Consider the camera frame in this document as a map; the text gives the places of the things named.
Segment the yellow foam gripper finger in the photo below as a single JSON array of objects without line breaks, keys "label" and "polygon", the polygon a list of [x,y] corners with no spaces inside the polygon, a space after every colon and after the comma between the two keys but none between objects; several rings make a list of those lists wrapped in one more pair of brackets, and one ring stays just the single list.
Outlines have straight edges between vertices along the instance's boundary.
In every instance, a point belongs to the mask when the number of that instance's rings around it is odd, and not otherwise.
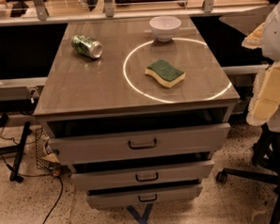
[{"label": "yellow foam gripper finger", "polygon": [[269,122],[280,106],[280,22],[260,24],[242,42],[248,49],[261,48],[262,54],[272,60],[266,71],[259,71],[250,100],[246,120],[258,126]]}]

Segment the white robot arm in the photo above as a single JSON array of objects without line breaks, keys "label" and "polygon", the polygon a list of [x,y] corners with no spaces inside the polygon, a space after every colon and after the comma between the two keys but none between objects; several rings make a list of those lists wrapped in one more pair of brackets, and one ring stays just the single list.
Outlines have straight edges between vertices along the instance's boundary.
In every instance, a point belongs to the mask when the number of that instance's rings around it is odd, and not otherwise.
[{"label": "white robot arm", "polygon": [[268,70],[257,73],[246,120],[252,126],[267,124],[271,132],[280,133],[280,1],[241,46],[260,47],[262,54],[272,60]]}]

